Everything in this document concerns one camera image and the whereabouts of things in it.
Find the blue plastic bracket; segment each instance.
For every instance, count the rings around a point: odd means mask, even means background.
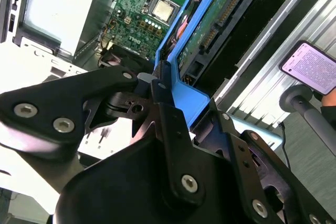
[[[155,67],[158,65],[160,61],[160,51],[163,46],[166,44],[167,40],[171,36],[172,31],[176,27],[179,22],[179,18],[183,14],[190,0],[186,0],[184,5],[181,7],[179,14],[177,15],[175,21],[173,22],[171,28],[168,33],[164,37],[162,43],[160,44],[158,50],[155,55]],[[177,42],[175,48],[172,50],[168,57],[168,61],[172,65],[172,93],[175,102],[175,106],[183,111],[185,120],[187,122],[188,127],[192,125],[192,123],[197,119],[199,114],[203,111],[203,109],[207,106],[210,101],[210,98],[198,91],[197,89],[187,85],[183,81],[180,80],[180,73],[177,64],[177,57],[185,47],[189,38],[195,31],[197,25],[200,23],[202,17],[204,16],[206,10],[213,0],[202,0],[192,19],[190,20],[187,28],[185,29],[182,37]]]

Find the motherboard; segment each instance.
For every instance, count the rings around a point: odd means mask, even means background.
[[[147,60],[155,52],[185,0],[117,0],[104,37]]]

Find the green circuit board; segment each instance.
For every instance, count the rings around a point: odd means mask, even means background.
[[[188,58],[195,51],[195,48],[199,48],[205,41],[211,36],[211,27],[214,21],[220,15],[222,8],[227,0],[213,0],[208,11],[204,15],[202,21],[199,23],[194,34],[190,37],[188,43],[184,47],[183,51],[177,58],[178,68],[181,70],[183,65],[188,62]]]
[[[153,60],[185,0],[117,0],[106,37]]]

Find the circuit board chip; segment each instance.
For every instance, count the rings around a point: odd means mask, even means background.
[[[169,5],[169,3],[167,3],[166,1],[159,0],[153,10],[153,14],[157,18],[167,22],[169,20],[169,17],[172,15],[173,11],[174,8],[171,5]]]

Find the hole in metal bracket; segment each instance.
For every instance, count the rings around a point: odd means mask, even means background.
[[[245,166],[246,168],[249,168],[249,167],[250,167],[250,165],[248,164],[247,161],[243,161],[243,164],[244,164],[244,166]]]

